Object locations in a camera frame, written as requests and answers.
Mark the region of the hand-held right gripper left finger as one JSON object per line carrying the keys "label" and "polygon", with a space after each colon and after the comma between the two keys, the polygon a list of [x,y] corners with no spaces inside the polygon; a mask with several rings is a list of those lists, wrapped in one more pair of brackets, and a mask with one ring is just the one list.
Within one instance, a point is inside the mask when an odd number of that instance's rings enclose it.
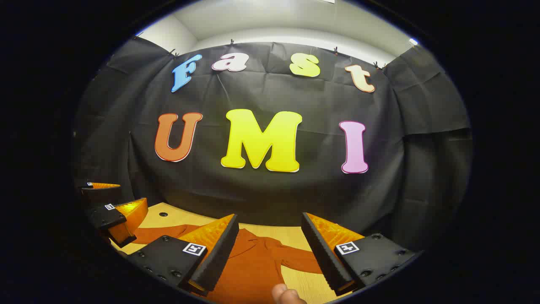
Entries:
{"label": "hand-held right gripper left finger", "polygon": [[161,283],[206,296],[221,277],[238,232],[237,215],[231,214],[181,237],[162,235],[127,259]]}

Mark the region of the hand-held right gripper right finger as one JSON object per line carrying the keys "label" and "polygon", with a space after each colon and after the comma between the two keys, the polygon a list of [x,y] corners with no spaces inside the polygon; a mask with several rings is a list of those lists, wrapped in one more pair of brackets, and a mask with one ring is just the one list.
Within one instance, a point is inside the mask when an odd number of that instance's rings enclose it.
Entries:
{"label": "hand-held right gripper right finger", "polygon": [[381,233],[363,236],[309,212],[302,214],[301,229],[337,296],[378,283],[417,255]]}

